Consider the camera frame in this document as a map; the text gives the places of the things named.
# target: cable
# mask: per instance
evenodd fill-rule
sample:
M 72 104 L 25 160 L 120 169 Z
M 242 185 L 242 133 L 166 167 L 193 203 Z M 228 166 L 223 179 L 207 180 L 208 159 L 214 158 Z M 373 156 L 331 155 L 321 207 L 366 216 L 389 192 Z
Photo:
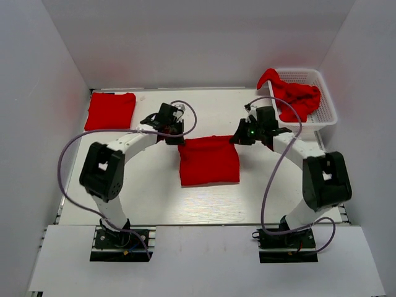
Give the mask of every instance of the cable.
M 301 227 L 298 227 L 298 228 L 295 228 L 295 229 L 292 229 L 292 230 L 286 230 L 286 231 L 269 231 L 269 230 L 265 229 L 265 226 L 264 226 L 264 210 L 265 210 L 265 203 L 266 203 L 267 198 L 268 198 L 268 193 L 269 193 L 269 191 L 270 191 L 270 187 L 271 187 L 272 181 L 273 181 L 273 179 L 274 179 L 274 177 L 275 177 L 275 174 L 277 173 L 277 171 L 278 171 L 278 169 L 279 169 L 280 163 L 282 162 L 282 160 L 284 159 L 284 157 L 285 157 L 286 154 L 288 153 L 289 149 L 290 149 L 290 148 L 293 146 L 293 144 L 296 142 L 297 137 L 298 137 L 298 136 L 301 134 L 301 132 L 303 131 L 303 123 L 301 122 L 301 119 L 300 119 L 300 117 L 298 116 L 297 111 L 296 111 L 289 103 L 287 103 L 285 100 L 282 100 L 282 99 L 279 99 L 279 98 L 275 98 L 275 97 L 271 97 L 271 96 L 262 96 L 262 97 L 256 98 L 256 99 L 254 99 L 253 101 L 251 101 L 251 102 L 249 103 L 249 105 L 251 105 L 251 104 L 253 104 L 254 102 L 256 102 L 256 101 L 258 101 L 258 100 L 261 100 L 261 99 L 271 99 L 271 100 L 275 100 L 275 101 L 278 101 L 278 102 L 283 103 L 284 105 L 286 105 L 287 107 L 289 107 L 289 108 L 292 110 L 292 112 L 295 114 L 295 116 L 296 116 L 296 118 L 297 118 L 297 120 L 298 120 L 298 123 L 299 123 L 299 129 L 298 129 L 298 132 L 296 133 L 296 136 L 290 141 L 290 143 L 286 146 L 286 148 L 285 148 L 285 150 L 283 151 L 283 153 L 280 155 L 279 160 L 278 160 L 278 162 L 276 163 L 276 165 L 275 165 L 275 167 L 274 167 L 274 169 L 273 169 L 273 171 L 272 171 L 272 173 L 271 173 L 271 176 L 270 176 L 270 178 L 269 178 L 269 180 L 268 180 L 267 186 L 265 187 L 264 197 L 263 197 L 263 199 L 262 199 L 262 205 L 261 205 L 261 214 L 260 214 L 261 228 L 262 228 L 263 232 L 264 232 L 265 234 L 267 234 L 267 235 L 272 235 L 272 236 L 276 236 L 276 235 L 286 235 L 286 234 L 290 234 L 290 233 L 293 233 L 293 232 L 301 231 L 301 230 L 304 230 L 304 229 L 307 229 L 307 228 L 311 228 L 313 225 L 315 225 L 315 224 L 317 224 L 317 223 L 319 223 L 319 222 L 321 222 L 321 221 L 323 221 L 323 220 L 329 220 L 329 221 L 333 224 L 333 232 L 332 232 L 332 235 L 331 235 L 330 239 L 329 239 L 320 249 L 316 250 L 315 252 L 306 254 L 306 255 L 310 255 L 310 254 L 315 254 L 315 253 L 321 252 L 321 251 L 323 251 L 327 246 L 329 246 L 329 244 L 332 242 L 332 240 L 333 240 L 333 238 L 334 238 L 334 235 L 335 235 L 335 222 L 334 222 L 334 220 L 333 220 L 332 218 L 330 218 L 330 217 L 322 217 L 322 218 L 319 218 L 319 219 L 317 219 L 315 222 L 313 222 L 313 223 L 311 223 L 311 224 L 307 224 L 307 225 L 304 225 L 304 226 L 301 226 Z
M 57 179 L 58 179 L 58 186 L 63 194 L 63 196 L 71 203 L 74 204 L 75 206 L 84 209 L 88 212 L 92 212 L 97 214 L 99 217 L 101 217 L 103 220 L 105 220 L 107 222 L 107 224 L 109 224 L 110 227 L 112 227 L 114 230 L 120 231 L 120 232 L 126 232 L 126 233 L 130 233 L 135 235 L 136 237 L 138 237 L 138 239 L 140 240 L 140 242 L 143 244 L 144 250 L 146 251 L 147 257 L 150 260 L 150 253 L 149 250 L 147 249 L 146 244 L 144 243 L 144 240 L 140 237 L 140 235 L 138 233 L 136 233 L 134 230 L 129 230 L 129 229 L 121 229 L 118 228 L 116 226 L 114 226 L 101 212 L 95 210 L 95 209 L 91 209 L 89 207 L 86 207 L 82 204 L 79 204 L 78 202 L 74 201 L 73 199 L 70 198 L 69 195 L 67 195 L 66 190 L 64 188 L 64 185 L 62 183 L 62 174 L 61 174 L 61 168 L 62 168 L 62 161 L 64 158 L 64 155 L 66 153 L 66 151 L 68 150 L 68 148 L 77 140 L 80 139 L 81 137 L 88 135 L 88 134 L 93 134 L 93 133 L 97 133 L 97 132 L 128 132 L 128 133 L 146 133 L 146 134 L 156 134 L 159 136 L 164 136 L 164 137 L 173 137 L 173 138 L 177 138 L 177 137 L 182 137 L 185 136 L 187 134 L 189 134 L 192 130 L 195 129 L 195 127 L 197 126 L 197 113 L 196 111 L 192 108 L 192 106 L 190 104 L 188 104 L 185 101 L 182 100 L 175 100 L 172 101 L 170 104 L 172 105 L 173 103 L 182 103 L 187 105 L 190 110 L 192 111 L 193 115 L 194 115 L 194 124 L 192 125 L 191 129 L 188 130 L 187 132 L 184 132 L 182 134 L 178 134 L 178 135 L 171 135 L 171 134 L 166 134 L 166 133 L 161 133 L 161 132 L 157 132 L 157 131 L 147 131 L 147 130 L 136 130 L 136 129 L 99 129 L 99 130 L 91 130 L 91 131 L 85 131 L 75 137 L 73 137 L 71 140 L 68 141 L 68 143 L 64 146 L 64 148 L 62 149 L 61 154 L 59 155 L 59 160 L 58 160 L 58 167 L 57 167 Z

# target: red cloth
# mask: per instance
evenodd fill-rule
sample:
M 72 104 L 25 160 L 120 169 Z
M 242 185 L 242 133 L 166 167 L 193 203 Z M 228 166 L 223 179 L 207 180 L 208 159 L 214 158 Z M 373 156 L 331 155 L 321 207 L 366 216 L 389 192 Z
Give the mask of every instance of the red cloth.
M 306 122 L 307 115 L 319 108 L 321 91 L 317 87 L 296 83 L 288 84 L 280 80 L 275 69 L 270 68 L 260 78 L 257 89 L 260 89 L 267 80 L 272 83 L 273 95 L 289 103 L 297 111 L 302 122 Z M 277 101 L 277 106 L 282 112 L 279 118 L 283 122 L 298 122 L 294 112 L 288 106 L 279 101 Z
M 128 129 L 135 105 L 136 96 L 133 93 L 93 93 L 84 129 Z
M 231 136 L 186 139 L 179 145 L 182 186 L 239 182 L 239 158 Z

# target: white basket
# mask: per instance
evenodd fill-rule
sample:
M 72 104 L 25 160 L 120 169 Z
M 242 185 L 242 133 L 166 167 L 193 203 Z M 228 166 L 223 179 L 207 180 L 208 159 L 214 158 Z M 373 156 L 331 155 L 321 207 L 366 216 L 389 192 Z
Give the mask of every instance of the white basket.
M 304 68 L 283 68 L 276 69 L 276 71 L 279 73 L 280 79 L 284 82 L 315 85 L 321 91 L 321 104 L 316 111 L 308 115 L 306 123 L 303 123 L 303 133 L 318 131 L 323 127 L 334 125 L 337 122 L 337 114 L 335 113 L 332 99 L 319 71 Z M 268 81 L 268 87 L 271 96 L 273 96 L 272 84 L 270 81 Z M 275 108 L 275 116 L 279 122 L 279 126 L 287 127 L 293 132 L 297 132 L 299 124 L 281 121 L 279 119 L 280 110 L 277 108 L 275 100 L 272 100 L 272 106 Z

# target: red towel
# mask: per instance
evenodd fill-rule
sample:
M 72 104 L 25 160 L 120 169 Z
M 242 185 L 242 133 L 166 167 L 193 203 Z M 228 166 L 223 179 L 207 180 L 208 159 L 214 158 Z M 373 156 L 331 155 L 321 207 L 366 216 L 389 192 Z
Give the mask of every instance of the red towel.
M 239 158 L 231 136 L 186 139 L 179 145 L 182 186 L 239 182 Z
M 135 105 L 136 96 L 133 93 L 93 93 L 84 129 L 129 129 Z
M 321 91 L 317 87 L 296 83 L 288 84 L 280 80 L 275 69 L 270 68 L 260 78 L 257 83 L 257 89 L 260 89 L 267 80 L 272 83 L 273 95 L 289 103 L 297 111 L 302 122 L 305 123 L 307 115 L 319 108 Z M 277 101 L 277 106 L 282 112 L 279 118 L 283 122 L 298 122 L 297 117 L 289 107 L 279 101 Z

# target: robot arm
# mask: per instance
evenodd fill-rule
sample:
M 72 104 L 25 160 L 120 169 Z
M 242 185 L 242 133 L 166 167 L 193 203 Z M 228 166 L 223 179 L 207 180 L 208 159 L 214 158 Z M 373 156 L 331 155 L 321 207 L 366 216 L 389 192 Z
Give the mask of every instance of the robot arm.
M 117 228 L 129 229 L 131 226 L 119 199 L 125 164 L 161 140 L 165 140 L 168 145 L 183 144 L 183 137 L 163 137 L 156 132 L 182 134 L 184 122 L 181 118 L 184 110 L 184 105 L 163 103 L 157 113 L 147 116 L 137 128 L 153 133 L 130 133 L 107 144 L 94 142 L 90 146 L 80 175 L 80 184 L 92 196 L 99 211 Z M 101 219 L 100 225 L 119 246 L 124 246 L 129 239 L 129 234 L 118 232 L 105 220 Z
M 230 142 L 252 145 L 257 140 L 277 153 L 283 153 L 295 135 L 279 128 L 272 106 L 245 106 L 249 113 L 241 119 Z M 285 155 L 303 171 L 303 200 L 282 219 L 289 230 L 310 224 L 332 207 L 351 199 L 351 185 L 341 153 L 326 153 L 297 139 Z

